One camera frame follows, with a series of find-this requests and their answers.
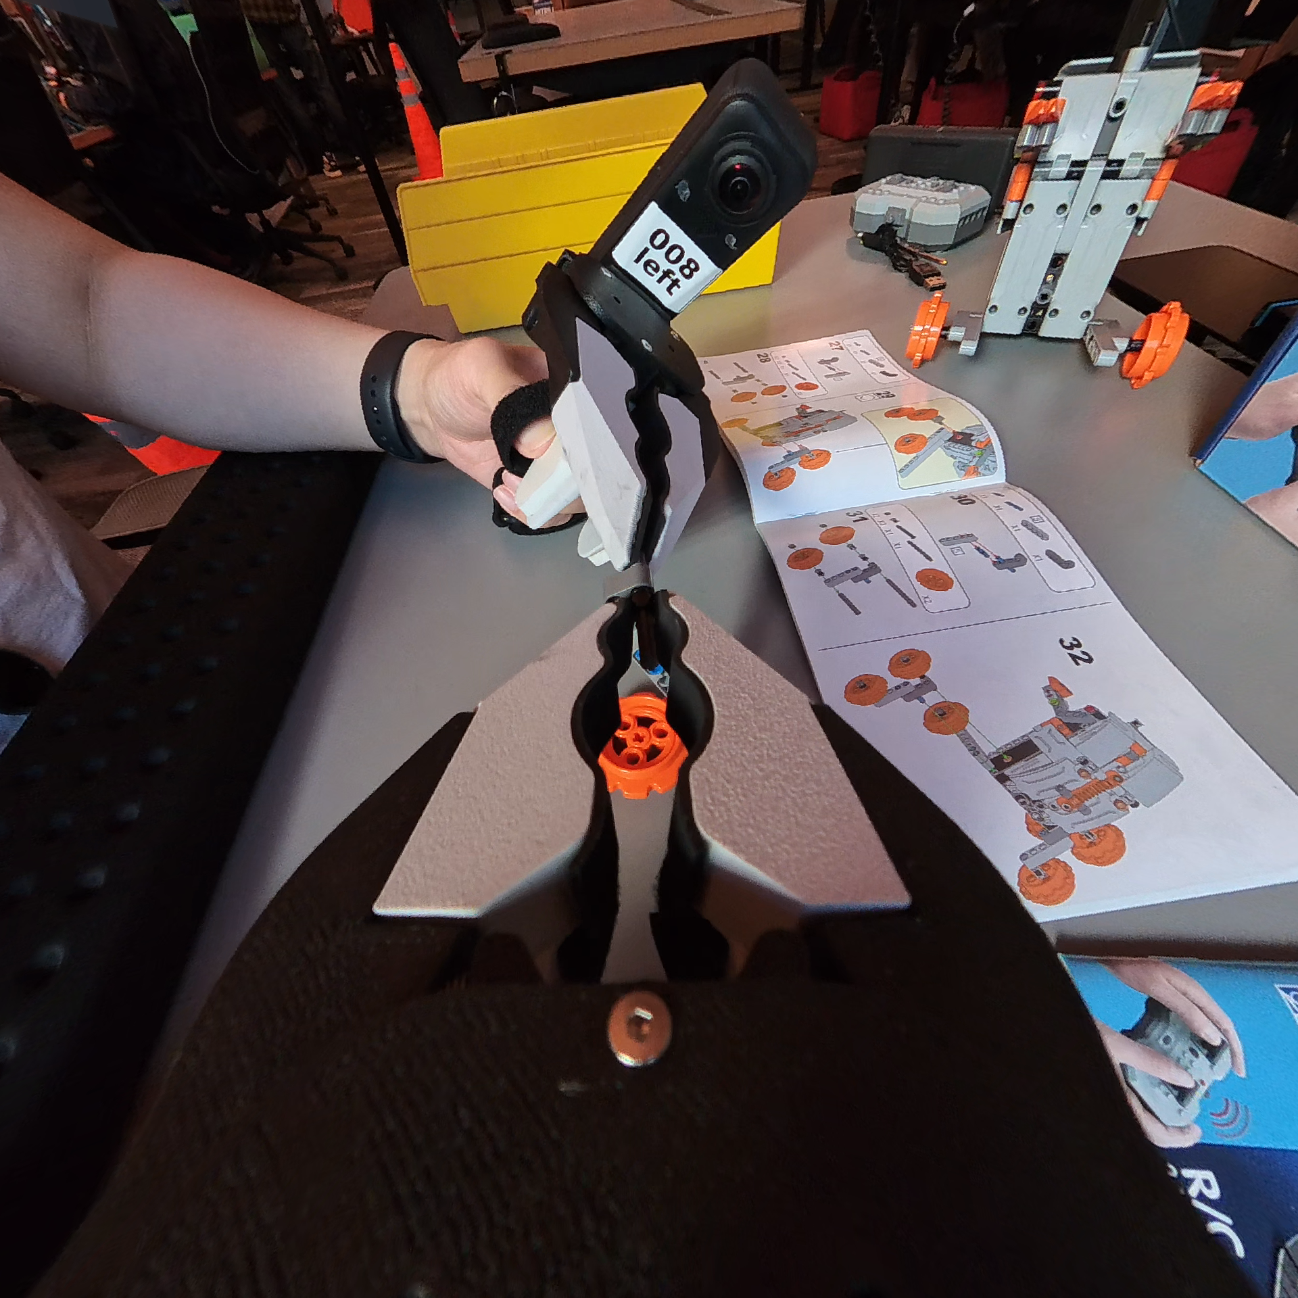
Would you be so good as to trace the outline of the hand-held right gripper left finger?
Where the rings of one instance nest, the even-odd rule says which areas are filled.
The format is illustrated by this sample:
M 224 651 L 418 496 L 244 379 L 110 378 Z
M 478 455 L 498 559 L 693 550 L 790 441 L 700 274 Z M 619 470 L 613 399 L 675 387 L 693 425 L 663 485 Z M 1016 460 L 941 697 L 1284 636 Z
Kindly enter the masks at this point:
M 378 917 L 521 937 L 545 975 L 602 975 L 619 851 L 605 777 L 575 733 L 608 671 L 607 603 L 487 695 L 383 886 Z

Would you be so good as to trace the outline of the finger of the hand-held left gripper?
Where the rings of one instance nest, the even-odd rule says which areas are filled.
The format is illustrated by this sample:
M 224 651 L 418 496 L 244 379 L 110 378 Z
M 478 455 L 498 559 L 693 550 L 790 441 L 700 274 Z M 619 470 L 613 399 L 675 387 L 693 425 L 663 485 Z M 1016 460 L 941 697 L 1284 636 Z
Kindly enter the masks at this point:
M 715 416 L 702 392 L 654 389 L 641 399 L 641 463 L 650 488 L 641 558 L 658 577 L 715 466 Z
M 635 373 L 598 331 L 579 331 L 576 349 L 579 373 L 561 393 L 561 444 L 573 494 L 611 565 L 626 571 L 641 562 L 641 523 L 650 499 L 628 408 Z

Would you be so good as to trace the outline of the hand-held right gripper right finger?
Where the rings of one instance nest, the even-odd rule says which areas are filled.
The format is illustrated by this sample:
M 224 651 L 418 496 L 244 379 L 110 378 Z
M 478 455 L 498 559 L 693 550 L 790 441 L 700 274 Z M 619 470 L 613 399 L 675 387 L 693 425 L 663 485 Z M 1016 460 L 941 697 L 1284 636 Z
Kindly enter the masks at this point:
M 669 975 L 737 973 L 765 933 L 809 917 L 907 908 L 809 698 L 690 602 L 654 609 L 688 748 L 650 917 Z

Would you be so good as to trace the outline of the orange toy wheel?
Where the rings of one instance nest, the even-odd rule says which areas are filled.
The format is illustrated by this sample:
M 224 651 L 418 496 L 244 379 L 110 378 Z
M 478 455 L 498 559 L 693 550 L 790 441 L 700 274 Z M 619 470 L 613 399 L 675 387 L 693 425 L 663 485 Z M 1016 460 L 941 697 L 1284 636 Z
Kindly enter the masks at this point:
M 632 800 L 670 794 L 688 748 L 669 722 L 669 701 L 638 692 L 620 698 L 620 707 L 622 721 L 599 757 L 610 790 Z

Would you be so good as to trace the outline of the yellow plastic parts bin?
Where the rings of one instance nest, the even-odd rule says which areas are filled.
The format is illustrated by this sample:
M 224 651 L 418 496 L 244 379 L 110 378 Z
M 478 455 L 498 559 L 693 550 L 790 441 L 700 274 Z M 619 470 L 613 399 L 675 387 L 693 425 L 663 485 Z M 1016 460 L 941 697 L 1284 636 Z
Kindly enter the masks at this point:
M 400 188 L 413 287 L 463 334 L 521 322 L 542 268 L 590 251 L 706 100 L 700 85 L 448 126 Z

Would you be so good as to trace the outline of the grey beam with blue pin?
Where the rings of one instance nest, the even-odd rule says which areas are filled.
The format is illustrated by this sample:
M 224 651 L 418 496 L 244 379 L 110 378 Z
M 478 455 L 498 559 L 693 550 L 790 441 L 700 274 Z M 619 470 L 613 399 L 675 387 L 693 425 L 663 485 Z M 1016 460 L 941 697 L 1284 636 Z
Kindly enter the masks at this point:
M 628 596 L 628 608 L 635 612 L 631 632 L 631 659 L 620 680 L 620 695 L 657 694 L 669 698 L 670 674 L 658 658 L 657 593 L 641 586 Z

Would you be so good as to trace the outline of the instruction booklet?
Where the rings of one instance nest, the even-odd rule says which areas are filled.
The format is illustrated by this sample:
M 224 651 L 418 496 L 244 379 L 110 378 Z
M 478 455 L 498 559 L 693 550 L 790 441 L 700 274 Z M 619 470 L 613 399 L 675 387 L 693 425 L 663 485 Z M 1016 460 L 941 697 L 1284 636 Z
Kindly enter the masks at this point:
M 868 331 L 709 357 L 824 701 L 1045 917 L 1296 880 L 1296 794 Z

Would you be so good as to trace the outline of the grey desk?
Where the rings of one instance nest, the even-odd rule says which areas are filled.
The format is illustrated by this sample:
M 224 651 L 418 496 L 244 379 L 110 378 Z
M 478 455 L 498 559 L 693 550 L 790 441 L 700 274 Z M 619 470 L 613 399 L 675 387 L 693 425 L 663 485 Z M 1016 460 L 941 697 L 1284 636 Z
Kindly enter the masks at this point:
M 1250 1295 L 1054 949 L 1107 917 L 1040 928 L 824 701 L 726 447 L 654 583 L 809 698 L 910 905 L 684 981 L 374 914 L 481 701 L 608 603 L 576 538 L 378 470 L 165 1031 L 123 1291 Z

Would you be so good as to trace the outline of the person's left hand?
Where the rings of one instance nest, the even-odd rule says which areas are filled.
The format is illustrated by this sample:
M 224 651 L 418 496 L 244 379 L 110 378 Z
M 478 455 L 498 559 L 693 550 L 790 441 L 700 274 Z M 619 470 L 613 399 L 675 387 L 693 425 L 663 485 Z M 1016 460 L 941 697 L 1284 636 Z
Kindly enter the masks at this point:
M 483 487 L 502 460 L 492 416 L 510 393 L 548 379 L 542 349 L 507 346 L 490 337 L 460 343 L 421 340 L 406 352 L 397 404 L 412 437 Z

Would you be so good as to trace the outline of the red bag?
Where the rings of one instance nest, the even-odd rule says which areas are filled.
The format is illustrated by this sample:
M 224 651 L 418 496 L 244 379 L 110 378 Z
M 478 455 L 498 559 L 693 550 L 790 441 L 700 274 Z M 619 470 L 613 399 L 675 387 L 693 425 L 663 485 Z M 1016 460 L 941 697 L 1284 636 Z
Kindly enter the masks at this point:
M 1173 180 L 1182 186 L 1226 198 L 1256 139 L 1258 124 L 1253 112 L 1238 106 L 1229 112 L 1219 135 L 1213 136 L 1202 148 L 1181 157 Z
M 838 141 L 865 139 L 877 126 L 883 89 L 882 70 L 844 67 L 821 88 L 818 130 Z

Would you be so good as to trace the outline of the black box device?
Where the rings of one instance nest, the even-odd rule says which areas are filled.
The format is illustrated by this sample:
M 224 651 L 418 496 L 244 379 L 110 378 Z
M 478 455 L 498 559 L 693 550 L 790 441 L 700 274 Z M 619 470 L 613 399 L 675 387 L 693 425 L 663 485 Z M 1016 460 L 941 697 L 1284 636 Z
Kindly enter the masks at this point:
M 1015 166 L 1018 129 L 879 126 L 867 141 L 862 185 L 904 174 L 983 186 L 1001 206 Z

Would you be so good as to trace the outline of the black wristband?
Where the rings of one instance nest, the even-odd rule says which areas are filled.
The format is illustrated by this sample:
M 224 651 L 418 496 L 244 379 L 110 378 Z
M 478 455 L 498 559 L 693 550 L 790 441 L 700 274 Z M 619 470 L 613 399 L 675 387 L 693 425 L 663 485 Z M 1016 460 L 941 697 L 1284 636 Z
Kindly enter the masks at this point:
M 362 404 L 375 446 L 404 463 L 439 463 L 440 457 L 425 452 L 415 440 L 400 413 L 398 378 L 406 354 L 416 342 L 440 342 L 436 334 L 392 331 L 383 334 L 366 357 L 362 373 Z

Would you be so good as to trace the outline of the orange traffic cone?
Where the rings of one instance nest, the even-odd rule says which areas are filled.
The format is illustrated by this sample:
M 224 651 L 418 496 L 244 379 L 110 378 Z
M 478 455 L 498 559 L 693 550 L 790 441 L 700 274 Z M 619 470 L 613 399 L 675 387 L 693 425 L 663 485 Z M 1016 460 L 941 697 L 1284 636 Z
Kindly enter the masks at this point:
M 167 476 L 190 469 L 208 467 L 220 458 L 220 450 L 191 446 L 185 441 L 146 431 L 120 419 L 87 414 L 141 461 L 156 476 Z
M 397 41 L 391 43 L 391 53 L 401 103 L 410 129 L 412 147 L 416 154 L 418 179 L 440 180 L 445 171 L 437 130 L 422 103 L 415 74 Z

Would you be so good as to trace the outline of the black office chair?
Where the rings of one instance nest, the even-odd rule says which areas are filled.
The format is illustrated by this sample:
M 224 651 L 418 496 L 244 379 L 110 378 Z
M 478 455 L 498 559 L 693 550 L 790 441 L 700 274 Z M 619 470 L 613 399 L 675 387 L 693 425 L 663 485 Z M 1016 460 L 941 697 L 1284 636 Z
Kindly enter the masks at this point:
M 307 234 L 271 218 L 280 204 L 318 200 L 259 71 L 241 5 L 191 3 L 199 29 L 190 38 L 162 3 L 114 2 L 111 9 L 140 76 L 137 121 L 156 145 L 156 197 L 209 224 L 227 216 L 262 268 L 304 256 L 344 281 L 348 269 L 317 247 L 338 245 L 353 259 L 353 245 L 326 234 L 315 218 Z

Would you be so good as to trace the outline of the person's white shirt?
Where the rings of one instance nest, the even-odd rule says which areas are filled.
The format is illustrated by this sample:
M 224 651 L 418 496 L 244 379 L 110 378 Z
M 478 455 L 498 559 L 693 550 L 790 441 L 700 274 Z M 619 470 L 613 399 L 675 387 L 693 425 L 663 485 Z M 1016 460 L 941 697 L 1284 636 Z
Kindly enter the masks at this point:
M 134 574 L 2 450 L 2 648 L 58 674 Z

